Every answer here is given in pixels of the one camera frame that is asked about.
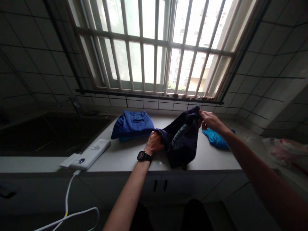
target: faucet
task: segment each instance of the faucet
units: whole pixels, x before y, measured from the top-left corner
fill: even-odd
[[[73,107],[74,107],[74,109],[76,111],[76,114],[79,117],[84,117],[84,115],[85,115],[84,110],[83,110],[81,104],[79,103],[77,97],[72,95],[72,96],[69,96],[68,98],[69,98],[68,100],[66,100],[66,101],[64,101],[62,103],[58,103],[56,106],[57,107],[61,107],[61,106],[63,106],[66,103],[72,103]]]

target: white tiled wall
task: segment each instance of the white tiled wall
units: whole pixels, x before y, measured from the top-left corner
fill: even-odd
[[[83,88],[92,90],[62,0],[48,3]],[[239,115],[262,129],[306,131],[307,91],[296,97],[308,76],[305,7],[304,0],[271,1],[224,104],[201,102],[202,109]],[[185,111],[196,105],[75,92],[78,84],[42,0],[0,1],[0,26],[5,31],[0,34],[1,107],[56,104],[70,94],[77,95],[83,104],[96,106]]]

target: window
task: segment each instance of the window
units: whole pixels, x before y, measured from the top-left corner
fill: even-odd
[[[215,98],[256,1],[68,3],[94,89]]]

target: person's left hand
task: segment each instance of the person's left hand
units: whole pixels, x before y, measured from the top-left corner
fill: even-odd
[[[154,152],[162,150],[163,147],[164,145],[160,143],[160,134],[152,132],[143,151],[145,151],[150,156],[153,156]]]

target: floor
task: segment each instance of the floor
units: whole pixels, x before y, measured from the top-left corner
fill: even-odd
[[[214,231],[235,231],[232,221],[222,202],[204,204],[208,213]],[[168,205],[149,207],[149,216],[154,230],[180,230],[183,216],[184,205]],[[100,219],[95,231],[101,231],[107,217],[108,210],[100,211]],[[13,231],[33,231],[58,219],[63,214],[42,214],[42,215],[23,215],[23,216],[7,216],[1,217],[1,230]],[[64,222],[57,231],[75,230],[86,231],[93,227],[96,222],[96,214],[89,212],[88,214],[72,217]]]

